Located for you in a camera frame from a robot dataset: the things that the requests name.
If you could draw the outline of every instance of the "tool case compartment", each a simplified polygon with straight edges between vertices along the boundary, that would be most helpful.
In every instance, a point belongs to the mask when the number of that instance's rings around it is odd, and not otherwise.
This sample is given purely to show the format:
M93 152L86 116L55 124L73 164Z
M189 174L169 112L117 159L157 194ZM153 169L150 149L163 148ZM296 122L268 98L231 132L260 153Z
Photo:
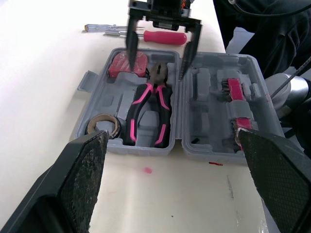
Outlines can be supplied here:
M246 163L242 150L235 150L232 122L237 117L249 118L253 129L283 136L281 125L256 60L247 55L197 52L184 79L179 82L179 54L175 51L140 50L148 57L150 70L157 62L168 64L167 85L172 88L171 132L166 148L154 148L159 125L158 106L151 95L138 117L135 146L123 145L125 120L138 85L147 78L121 72L117 78L108 75L113 58L125 49L114 49L101 75L88 71L78 90L91 93L90 101L78 122L75 137L86 133L89 121L98 114L111 114L121 124L118 138L110 139L108 151L119 154L168 155L175 140L189 156L217 163ZM228 100L222 83L238 79L245 101ZM99 122L98 130L112 130L110 122Z

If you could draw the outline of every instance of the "white tabletop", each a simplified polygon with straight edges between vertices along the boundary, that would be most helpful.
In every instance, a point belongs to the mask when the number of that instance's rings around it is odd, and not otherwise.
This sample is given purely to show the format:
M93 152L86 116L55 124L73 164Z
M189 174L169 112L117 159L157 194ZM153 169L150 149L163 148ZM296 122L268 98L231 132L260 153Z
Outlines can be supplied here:
M203 24L198 50L224 52L212 0L191 7ZM100 73L125 45L82 33L87 23L126 25L127 0L0 0L0 228L72 138L89 99L76 91L84 73ZM169 157L107 154L90 232L249 233L264 225L247 167L187 159L177 142Z

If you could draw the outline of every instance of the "dark clothing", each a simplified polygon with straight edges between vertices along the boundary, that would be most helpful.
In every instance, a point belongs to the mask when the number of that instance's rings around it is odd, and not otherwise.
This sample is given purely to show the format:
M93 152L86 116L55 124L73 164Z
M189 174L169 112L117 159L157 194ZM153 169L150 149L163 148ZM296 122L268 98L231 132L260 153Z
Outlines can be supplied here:
M299 10L305 0L238 0L245 11L256 14L280 14ZM284 72L289 66L299 68L311 56L311 11L289 17L249 17L238 12L228 0L214 0L225 48L236 27L255 33L241 50L254 56L264 78Z

